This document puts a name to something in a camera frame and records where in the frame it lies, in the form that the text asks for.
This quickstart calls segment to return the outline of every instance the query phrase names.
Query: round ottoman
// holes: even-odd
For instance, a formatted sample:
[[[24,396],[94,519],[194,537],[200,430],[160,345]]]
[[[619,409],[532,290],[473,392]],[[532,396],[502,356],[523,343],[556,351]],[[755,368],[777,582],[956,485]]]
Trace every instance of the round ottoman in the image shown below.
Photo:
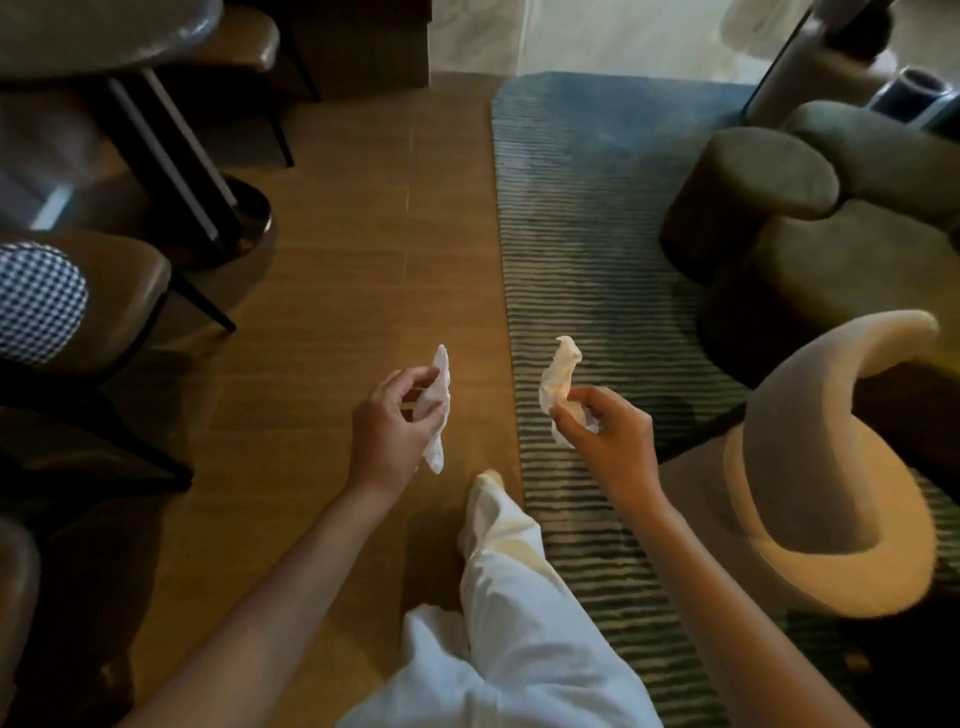
[[[932,313],[940,336],[861,379],[854,413],[958,498],[960,255],[945,232],[856,199],[826,220],[774,218],[751,254],[717,275],[697,323],[714,363],[756,386],[826,331],[905,308]]]
[[[768,217],[824,217],[839,191],[833,166],[800,139],[769,129],[726,129],[710,138],[667,210],[660,241],[685,275],[708,281],[751,248]]]

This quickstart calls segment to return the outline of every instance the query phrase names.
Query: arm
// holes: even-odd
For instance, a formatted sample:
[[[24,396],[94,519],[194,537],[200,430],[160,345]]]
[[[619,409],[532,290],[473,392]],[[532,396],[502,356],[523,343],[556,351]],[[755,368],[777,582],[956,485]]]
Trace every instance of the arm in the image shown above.
[[[394,373],[357,407],[343,492],[121,728],[267,724],[361,547],[443,421],[440,407],[417,423],[406,422],[399,409],[414,387],[436,376],[426,367]]]
[[[734,725],[865,728],[866,723],[704,548],[660,488],[653,422],[609,389],[569,398],[601,424],[551,415],[634,531],[700,654]]]

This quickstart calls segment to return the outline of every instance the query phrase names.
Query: left hand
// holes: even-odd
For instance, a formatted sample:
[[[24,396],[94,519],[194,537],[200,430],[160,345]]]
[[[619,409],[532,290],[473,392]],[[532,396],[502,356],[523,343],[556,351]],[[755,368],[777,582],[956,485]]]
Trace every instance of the left hand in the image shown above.
[[[413,367],[393,372],[353,410],[349,489],[383,496],[392,506],[417,471],[423,451],[444,423],[438,402],[419,422],[404,419],[400,405],[415,401],[440,371]]]

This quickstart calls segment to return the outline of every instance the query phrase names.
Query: curved chair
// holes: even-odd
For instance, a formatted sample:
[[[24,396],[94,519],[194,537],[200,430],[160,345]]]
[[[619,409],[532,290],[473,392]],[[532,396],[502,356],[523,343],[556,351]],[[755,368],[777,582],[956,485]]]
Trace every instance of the curved chair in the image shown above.
[[[851,406],[859,377],[937,334],[924,311],[835,328],[763,380],[742,425],[660,466],[671,502],[767,611],[872,618],[926,593],[936,535],[923,494]]]
[[[63,253],[85,281],[88,299],[72,335],[42,361],[17,359],[15,352],[0,349],[0,407],[33,410],[84,429],[170,473],[178,489],[189,487],[192,470],[130,430],[99,385],[146,342],[168,291],[182,295],[226,331],[235,331],[236,325],[174,271],[156,248],[141,240],[74,230],[0,233],[0,245],[25,239]],[[29,267],[18,270],[24,280],[3,282],[8,286],[5,290],[15,290],[26,305],[10,311],[35,314],[39,321],[49,319],[49,291],[57,282],[48,282],[44,276],[52,274],[40,267],[32,273]],[[8,327],[8,322],[0,320],[0,330]],[[41,326],[34,329],[41,334]]]

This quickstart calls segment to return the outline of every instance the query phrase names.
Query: white pants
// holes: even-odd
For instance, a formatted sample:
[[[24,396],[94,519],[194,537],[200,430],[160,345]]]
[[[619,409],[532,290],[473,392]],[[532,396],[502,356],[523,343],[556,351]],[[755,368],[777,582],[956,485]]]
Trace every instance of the white pants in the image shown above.
[[[493,471],[470,491],[460,542],[464,613],[423,605],[407,614],[405,667],[340,728],[661,726]]]

